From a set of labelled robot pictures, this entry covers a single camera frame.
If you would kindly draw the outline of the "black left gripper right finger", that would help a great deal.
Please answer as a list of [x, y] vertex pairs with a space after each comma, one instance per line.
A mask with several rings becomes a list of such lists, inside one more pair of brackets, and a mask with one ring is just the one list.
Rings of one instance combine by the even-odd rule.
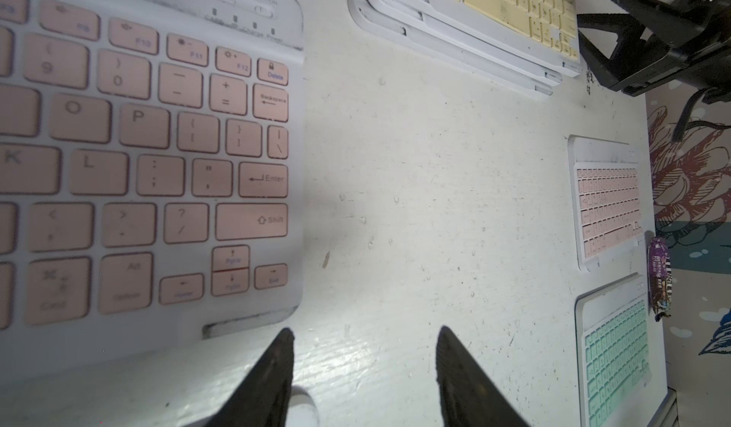
[[436, 373], [445, 426], [523, 426], [528, 423], [447, 326], [436, 346]]

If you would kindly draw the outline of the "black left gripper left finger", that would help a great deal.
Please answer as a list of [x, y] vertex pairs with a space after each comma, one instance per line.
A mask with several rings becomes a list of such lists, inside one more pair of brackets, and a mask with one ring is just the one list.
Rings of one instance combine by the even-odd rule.
[[294, 368], [294, 335], [282, 329], [207, 427], [284, 427]]

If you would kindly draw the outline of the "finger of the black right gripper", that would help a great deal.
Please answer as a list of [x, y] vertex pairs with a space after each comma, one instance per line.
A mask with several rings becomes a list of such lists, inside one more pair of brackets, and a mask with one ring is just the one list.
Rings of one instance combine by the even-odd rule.
[[[693, 55], [673, 48], [652, 34], [644, 38], [646, 27], [628, 14], [580, 14], [577, 16], [581, 55], [598, 82], [607, 89], [638, 97], [663, 84], [677, 80], [706, 90], [695, 73]], [[616, 36], [609, 54], [584, 32], [599, 31]]]
[[730, 0], [611, 1], [673, 48], [702, 38], [730, 38]]

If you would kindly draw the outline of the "green keyboard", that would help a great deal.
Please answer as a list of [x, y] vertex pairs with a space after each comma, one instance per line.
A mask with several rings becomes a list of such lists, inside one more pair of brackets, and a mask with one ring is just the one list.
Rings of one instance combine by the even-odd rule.
[[645, 279], [635, 273], [575, 304], [582, 426], [632, 426], [652, 372]]

